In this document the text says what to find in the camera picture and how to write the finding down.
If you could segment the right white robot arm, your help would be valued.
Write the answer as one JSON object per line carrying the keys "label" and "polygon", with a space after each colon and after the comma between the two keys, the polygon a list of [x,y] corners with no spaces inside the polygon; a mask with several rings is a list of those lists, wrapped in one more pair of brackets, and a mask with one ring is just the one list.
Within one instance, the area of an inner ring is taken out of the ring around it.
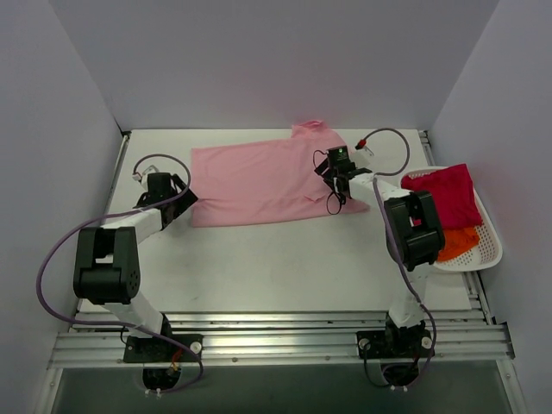
{"label": "right white robot arm", "polygon": [[383,337],[386,351],[405,354],[414,345],[410,329],[427,315],[425,295],[431,266],[444,247],[444,233],[436,205],[427,191],[411,191],[389,184],[380,175],[358,167],[345,146],[333,147],[315,165],[315,173],[332,190],[340,205],[349,200],[374,204],[382,216],[386,248],[402,281],[387,312],[393,328]]}

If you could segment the pink t shirt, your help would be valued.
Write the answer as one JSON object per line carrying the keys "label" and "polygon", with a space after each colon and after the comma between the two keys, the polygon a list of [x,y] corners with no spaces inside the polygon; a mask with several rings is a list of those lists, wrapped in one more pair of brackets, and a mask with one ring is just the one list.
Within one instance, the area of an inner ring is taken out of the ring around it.
{"label": "pink t shirt", "polygon": [[191,151],[191,189],[198,201],[191,209],[195,228],[281,223],[367,211],[349,200],[340,206],[316,175],[321,153],[344,145],[321,121],[295,125],[285,139]]}

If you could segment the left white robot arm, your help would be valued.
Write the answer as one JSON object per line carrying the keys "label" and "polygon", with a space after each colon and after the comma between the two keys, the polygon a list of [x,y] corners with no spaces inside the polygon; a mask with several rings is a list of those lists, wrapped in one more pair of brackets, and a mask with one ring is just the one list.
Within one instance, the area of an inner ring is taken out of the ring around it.
{"label": "left white robot arm", "polygon": [[182,178],[156,170],[142,177],[145,191],[130,216],[78,232],[73,291],[113,314],[131,334],[145,338],[143,352],[165,361],[174,350],[165,315],[141,293],[139,244],[166,229],[198,200]]}

